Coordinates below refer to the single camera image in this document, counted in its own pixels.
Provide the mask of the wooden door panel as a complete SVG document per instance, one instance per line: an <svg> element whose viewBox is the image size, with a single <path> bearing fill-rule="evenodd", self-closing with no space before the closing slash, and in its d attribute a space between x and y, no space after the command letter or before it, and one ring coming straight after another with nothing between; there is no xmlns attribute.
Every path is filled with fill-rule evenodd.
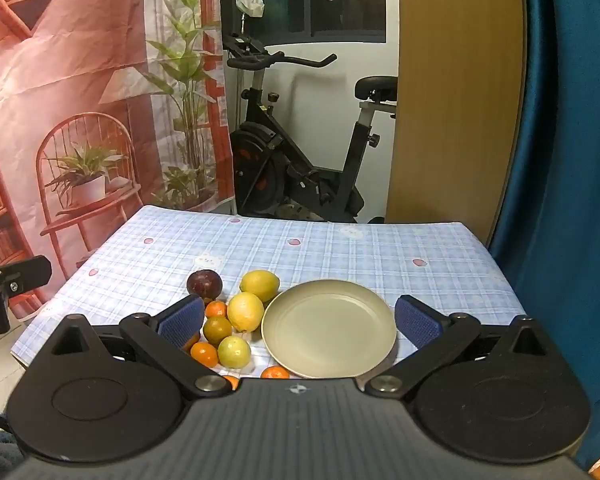
<svg viewBox="0 0 600 480"><path fill-rule="evenodd" d="M400 0L389 221L459 221L490 242L518 136L526 25L526 0Z"/></svg>

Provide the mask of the beige round plate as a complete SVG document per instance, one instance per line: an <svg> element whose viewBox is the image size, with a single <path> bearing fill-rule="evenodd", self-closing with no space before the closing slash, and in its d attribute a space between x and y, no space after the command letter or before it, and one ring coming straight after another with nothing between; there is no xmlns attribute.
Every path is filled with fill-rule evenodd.
<svg viewBox="0 0 600 480"><path fill-rule="evenodd" d="M360 377L390 356L398 331L376 292L317 280L281 292L265 309L261 336L272 358L310 379Z"/></svg>

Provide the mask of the dark purple mangosteen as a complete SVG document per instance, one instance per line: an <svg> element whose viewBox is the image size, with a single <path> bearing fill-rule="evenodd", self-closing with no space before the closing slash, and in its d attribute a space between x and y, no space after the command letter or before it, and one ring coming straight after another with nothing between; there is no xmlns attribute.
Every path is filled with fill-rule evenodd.
<svg viewBox="0 0 600 480"><path fill-rule="evenodd" d="M198 270L189 275L186 288L189 295L198 295L204 301L213 301L221 295L223 281L213 270Z"/></svg>

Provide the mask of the black exercise bike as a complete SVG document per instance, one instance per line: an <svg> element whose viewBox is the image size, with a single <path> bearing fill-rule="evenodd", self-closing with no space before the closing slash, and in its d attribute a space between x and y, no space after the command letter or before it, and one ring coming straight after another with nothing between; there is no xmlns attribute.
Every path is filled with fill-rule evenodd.
<svg viewBox="0 0 600 480"><path fill-rule="evenodd" d="M364 207L356 180L368 148L377 148L374 115L396 114L398 78L367 76L354 86L360 114L354 123L343 167L317 167L274 118L275 92L263 93L265 71L277 63L324 68L336 61L330 54L319 61L297 58L282 51L270 53L262 42L232 32L223 37L230 57L227 65L253 73L251 86L240 98L247 102L245 120L230 134L234 190L238 214L257 218L282 218L283 212L304 214L315 221L355 223Z"/></svg>

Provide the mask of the dark window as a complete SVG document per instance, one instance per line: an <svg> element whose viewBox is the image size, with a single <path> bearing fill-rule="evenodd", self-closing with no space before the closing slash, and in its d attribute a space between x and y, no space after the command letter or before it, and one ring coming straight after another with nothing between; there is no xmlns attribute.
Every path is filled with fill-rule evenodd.
<svg viewBox="0 0 600 480"><path fill-rule="evenodd" d="M266 46L386 40L386 0L221 0L223 32Z"/></svg>

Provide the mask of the blue curtain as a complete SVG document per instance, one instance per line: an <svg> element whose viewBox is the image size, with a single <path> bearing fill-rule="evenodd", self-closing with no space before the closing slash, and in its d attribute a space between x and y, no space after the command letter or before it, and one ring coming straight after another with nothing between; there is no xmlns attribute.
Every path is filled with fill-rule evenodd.
<svg viewBox="0 0 600 480"><path fill-rule="evenodd" d="M527 80L490 252L592 404L600 458L600 0L526 0Z"/></svg>

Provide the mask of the printed backdrop cloth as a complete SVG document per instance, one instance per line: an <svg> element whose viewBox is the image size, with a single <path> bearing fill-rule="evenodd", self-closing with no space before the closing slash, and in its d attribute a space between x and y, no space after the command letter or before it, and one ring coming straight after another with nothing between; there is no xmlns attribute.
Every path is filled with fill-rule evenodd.
<svg viewBox="0 0 600 480"><path fill-rule="evenodd" d="M234 195L220 0L0 0L0 266L33 318L140 207Z"/></svg>

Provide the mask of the yellow lemon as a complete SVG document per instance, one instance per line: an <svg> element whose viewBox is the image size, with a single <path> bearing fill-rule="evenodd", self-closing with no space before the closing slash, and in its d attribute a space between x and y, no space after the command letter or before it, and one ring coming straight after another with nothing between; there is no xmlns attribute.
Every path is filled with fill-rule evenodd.
<svg viewBox="0 0 600 480"><path fill-rule="evenodd" d="M250 292L267 304L278 294L279 278L268 270L252 270L242 277L239 289Z"/></svg>
<svg viewBox="0 0 600 480"><path fill-rule="evenodd" d="M264 305L260 298L252 292L241 292L228 303L226 315L235 330L252 333L261 324Z"/></svg>

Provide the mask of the orange tangerine front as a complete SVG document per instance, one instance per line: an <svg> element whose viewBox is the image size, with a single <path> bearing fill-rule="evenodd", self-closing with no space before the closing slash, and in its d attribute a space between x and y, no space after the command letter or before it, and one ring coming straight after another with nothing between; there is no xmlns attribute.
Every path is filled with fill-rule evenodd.
<svg viewBox="0 0 600 480"><path fill-rule="evenodd" d="M289 379L290 374L286 368L282 366L270 366L266 368L262 374L261 378L263 379Z"/></svg>

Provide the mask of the yellow green round fruit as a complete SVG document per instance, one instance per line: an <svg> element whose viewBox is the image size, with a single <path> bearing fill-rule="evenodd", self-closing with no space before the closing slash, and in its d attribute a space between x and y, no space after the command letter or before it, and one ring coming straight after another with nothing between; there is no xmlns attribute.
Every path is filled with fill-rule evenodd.
<svg viewBox="0 0 600 480"><path fill-rule="evenodd" d="M240 370L251 360L251 349L245 339L227 336L218 345L218 359L222 367Z"/></svg>

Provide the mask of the blue plaid tablecloth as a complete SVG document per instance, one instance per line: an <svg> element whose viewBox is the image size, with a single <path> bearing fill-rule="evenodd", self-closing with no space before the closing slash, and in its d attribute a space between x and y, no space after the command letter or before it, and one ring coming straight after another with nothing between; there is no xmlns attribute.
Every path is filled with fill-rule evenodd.
<svg viewBox="0 0 600 480"><path fill-rule="evenodd" d="M345 224L198 214L145 206L76 270L12 346L29 365L68 314L116 325L156 314L186 294L196 270L215 271L223 295L252 270L280 287L333 278L362 285L392 306L412 295L443 313L506 325L524 310L489 252L460 222Z"/></svg>

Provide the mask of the brownish green orange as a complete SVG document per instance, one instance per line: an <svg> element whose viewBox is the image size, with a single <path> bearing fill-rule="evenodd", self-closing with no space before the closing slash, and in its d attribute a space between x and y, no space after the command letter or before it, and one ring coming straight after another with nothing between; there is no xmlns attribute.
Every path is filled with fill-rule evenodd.
<svg viewBox="0 0 600 480"><path fill-rule="evenodd" d="M225 316L210 316L202 328L204 338L213 347L217 347L223 339L233 335L233 326Z"/></svg>

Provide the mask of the small orange tangerine far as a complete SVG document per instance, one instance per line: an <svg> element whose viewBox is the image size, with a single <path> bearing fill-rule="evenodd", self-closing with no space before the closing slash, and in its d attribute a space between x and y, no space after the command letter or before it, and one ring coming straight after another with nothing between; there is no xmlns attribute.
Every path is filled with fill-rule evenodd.
<svg viewBox="0 0 600 480"><path fill-rule="evenodd" d="M223 301L214 300L210 301L204 309L204 315L207 318L216 318L217 316L226 317L227 305Z"/></svg>

